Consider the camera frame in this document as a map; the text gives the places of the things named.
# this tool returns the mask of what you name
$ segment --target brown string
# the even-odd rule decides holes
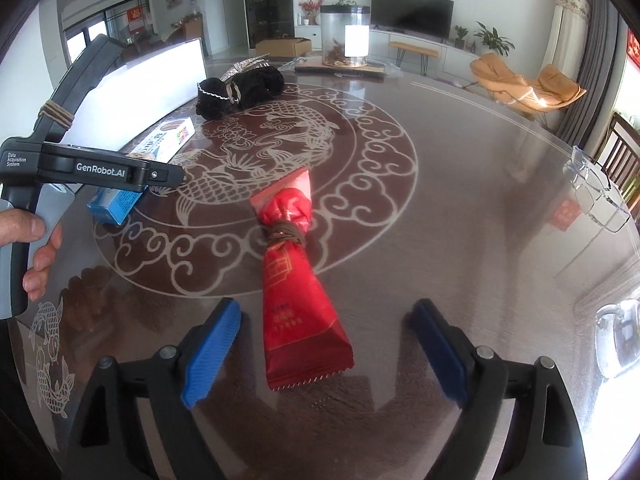
[[[281,220],[268,227],[269,235],[267,236],[267,245],[279,244],[290,240],[302,246],[305,245],[305,235],[300,228],[293,222],[288,220]]]
[[[67,131],[71,128],[71,124],[74,122],[75,115],[65,110],[58,103],[52,100],[47,101],[42,105],[38,115],[44,115],[55,123],[59,124],[63,130]]]

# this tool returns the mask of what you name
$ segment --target red sign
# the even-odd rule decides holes
[[[142,13],[142,6],[133,7],[127,11],[127,19],[129,20],[129,30],[137,32],[145,28],[145,18]]]
[[[640,68],[640,43],[636,40],[634,34],[629,31],[629,41],[626,47],[626,53],[633,60],[638,68]]]
[[[133,9],[129,9],[127,11],[127,18],[129,20],[129,23],[136,22],[137,20],[141,20],[142,19],[142,7],[141,6],[137,6],[137,7],[133,7]]]
[[[565,232],[575,222],[575,219],[580,216],[580,213],[582,211],[577,202],[565,199],[553,212],[548,223],[559,231]]]

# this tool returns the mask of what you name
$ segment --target wooden tray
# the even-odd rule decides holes
[[[321,57],[305,57],[299,59],[296,63],[295,71],[302,73],[333,73],[353,76],[368,76],[375,78],[383,78],[385,76],[384,64],[377,61],[369,61],[366,66],[353,68],[347,66],[323,65]]]

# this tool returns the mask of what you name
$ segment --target potted plant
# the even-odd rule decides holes
[[[465,37],[469,33],[469,29],[465,27],[460,27],[460,25],[456,25],[454,28],[456,29],[456,34],[458,35],[458,37],[455,40],[453,40],[453,46],[464,50]]]
[[[302,0],[298,5],[305,11],[306,17],[309,20],[309,25],[317,25],[316,16],[320,6],[324,4],[324,0]]]
[[[480,22],[476,22],[476,23],[480,25],[480,29],[476,30],[476,33],[474,34],[474,36],[476,38],[481,38],[482,44],[484,46],[487,46],[489,50],[493,50],[494,52],[497,52],[501,56],[509,57],[509,50],[515,49],[514,44],[511,43],[509,38],[500,36],[498,34],[498,31],[495,30],[495,27],[494,27],[494,30],[489,30],[482,23]]]

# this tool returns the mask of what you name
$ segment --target wooden chair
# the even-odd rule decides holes
[[[617,112],[611,117],[596,160],[618,186],[632,217],[637,219],[640,216],[640,133]]]

